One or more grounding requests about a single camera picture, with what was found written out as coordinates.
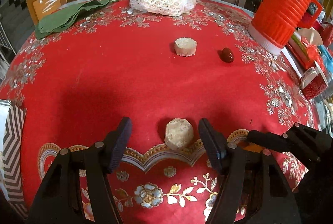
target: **striped box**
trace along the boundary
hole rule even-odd
[[[26,219],[28,210],[23,199],[20,169],[24,117],[22,109],[10,101],[0,100],[0,188],[13,209]]]

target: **screw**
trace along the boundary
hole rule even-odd
[[[96,143],[95,143],[95,147],[96,148],[101,148],[101,147],[103,147],[104,146],[104,142],[102,142],[102,141],[97,141]]]
[[[267,156],[270,156],[272,153],[270,152],[270,150],[268,150],[268,149],[263,149],[262,150],[262,153],[264,154],[264,155],[267,155]]]
[[[228,147],[229,147],[230,149],[236,149],[236,148],[237,148],[237,145],[236,145],[235,143],[233,143],[233,142],[229,142],[229,143],[228,143]]]
[[[67,148],[63,148],[63,149],[60,150],[59,153],[60,153],[61,155],[65,155],[65,154],[68,153],[68,149],[67,149]]]

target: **red packaging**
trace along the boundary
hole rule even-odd
[[[323,39],[324,46],[328,48],[333,42],[333,25],[331,23],[327,24],[320,36]]]

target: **staircase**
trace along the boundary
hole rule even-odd
[[[9,64],[34,31],[35,26],[30,17],[25,0],[0,0],[0,34],[1,39],[8,39],[10,48],[0,45],[0,82],[4,79]]]

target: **white jug base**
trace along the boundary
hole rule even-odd
[[[265,48],[269,53],[278,56],[282,51],[281,48],[272,44],[269,40],[267,40],[259,31],[257,31],[252,23],[247,28],[247,31],[251,35],[251,37],[263,48]]]

